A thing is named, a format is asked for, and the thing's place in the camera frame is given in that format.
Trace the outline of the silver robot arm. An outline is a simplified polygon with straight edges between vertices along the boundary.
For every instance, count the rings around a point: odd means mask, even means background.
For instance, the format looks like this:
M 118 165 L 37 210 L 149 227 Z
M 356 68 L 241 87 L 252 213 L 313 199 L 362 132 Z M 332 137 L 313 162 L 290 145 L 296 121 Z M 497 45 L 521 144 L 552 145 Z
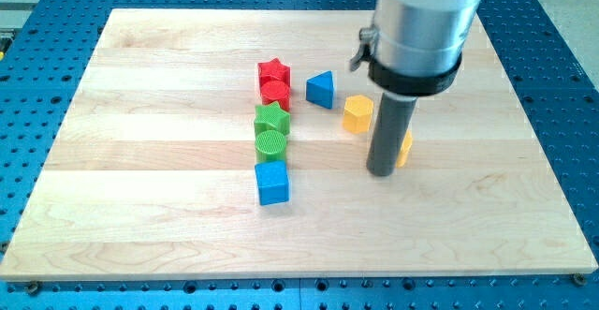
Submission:
M 446 73 L 458 63 L 480 1 L 377 0 L 350 69 L 369 61 L 408 77 Z

